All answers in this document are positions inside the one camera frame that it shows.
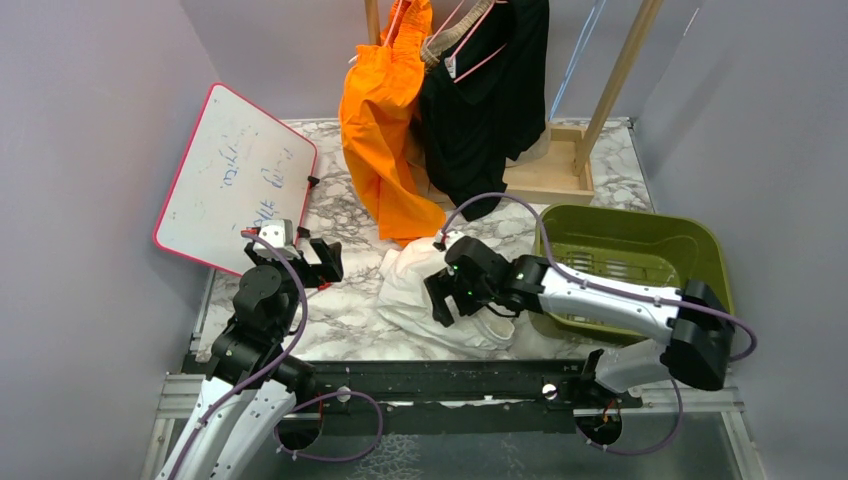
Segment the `white shorts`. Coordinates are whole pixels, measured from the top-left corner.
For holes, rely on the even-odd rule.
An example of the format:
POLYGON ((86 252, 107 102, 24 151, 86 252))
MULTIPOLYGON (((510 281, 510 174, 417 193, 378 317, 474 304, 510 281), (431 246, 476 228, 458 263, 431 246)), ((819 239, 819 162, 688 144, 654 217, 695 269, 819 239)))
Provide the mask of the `white shorts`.
POLYGON ((483 308, 463 317, 449 302, 455 323, 445 327, 434 320, 425 279, 445 267, 444 253, 433 246, 431 238, 388 251, 379 267, 383 283, 377 295, 377 313, 426 344, 471 358, 564 359, 572 355, 568 344, 537 333, 526 313, 510 320, 483 308))

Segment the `olive green plastic basket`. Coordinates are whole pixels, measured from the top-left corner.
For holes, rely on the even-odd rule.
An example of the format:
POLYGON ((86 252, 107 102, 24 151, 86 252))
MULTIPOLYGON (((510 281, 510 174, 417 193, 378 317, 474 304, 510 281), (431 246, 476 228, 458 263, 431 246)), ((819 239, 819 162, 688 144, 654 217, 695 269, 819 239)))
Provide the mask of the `olive green plastic basket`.
POLYGON ((724 255, 714 234, 682 217, 557 204, 541 213, 554 258, 573 269, 648 287, 706 283, 734 311, 724 255))

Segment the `blue wire hanger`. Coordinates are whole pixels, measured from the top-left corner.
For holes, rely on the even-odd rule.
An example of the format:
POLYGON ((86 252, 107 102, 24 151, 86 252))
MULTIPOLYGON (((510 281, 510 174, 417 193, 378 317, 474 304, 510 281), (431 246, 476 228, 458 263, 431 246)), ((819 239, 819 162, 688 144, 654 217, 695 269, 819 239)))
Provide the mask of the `blue wire hanger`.
POLYGON ((575 70, 578 66, 579 61, 581 60, 588 43, 593 35, 593 32, 597 26, 597 23, 606 7, 607 0, 595 0, 589 10, 588 16, 585 19, 579 35, 577 37, 574 49, 572 51, 571 57, 567 64, 566 70, 564 72, 562 82, 556 92, 553 103, 549 110, 548 120, 552 121, 558 110, 559 106, 563 100, 565 92, 573 78, 575 70))

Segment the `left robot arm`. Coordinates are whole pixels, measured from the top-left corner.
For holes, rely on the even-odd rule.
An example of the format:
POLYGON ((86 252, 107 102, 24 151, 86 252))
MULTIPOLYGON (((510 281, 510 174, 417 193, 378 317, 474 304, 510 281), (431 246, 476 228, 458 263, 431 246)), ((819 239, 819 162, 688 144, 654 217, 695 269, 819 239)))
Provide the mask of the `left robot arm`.
POLYGON ((307 290, 342 280, 342 246, 312 238, 311 264, 288 227, 242 231, 253 262, 232 299, 234 313, 213 342, 190 418, 161 479, 236 479, 285 415, 313 401, 311 365, 291 352, 308 318, 307 290))

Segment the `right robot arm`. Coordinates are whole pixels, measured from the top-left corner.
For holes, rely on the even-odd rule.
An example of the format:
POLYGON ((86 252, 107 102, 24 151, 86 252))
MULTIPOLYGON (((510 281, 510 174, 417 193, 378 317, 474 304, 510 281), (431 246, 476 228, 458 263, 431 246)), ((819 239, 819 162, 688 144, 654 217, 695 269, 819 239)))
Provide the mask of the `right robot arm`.
POLYGON ((445 327, 498 305, 512 313, 571 314, 643 336, 612 352, 593 353, 577 380, 579 398, 600 407, 616 394, 665 379, 718 391, 725 385, 735 329, 702 282, 685 289, 605 279, 534 255, 508 260, 463 236, 441 252, 444 266, 424 286, 433 319, 445 327))

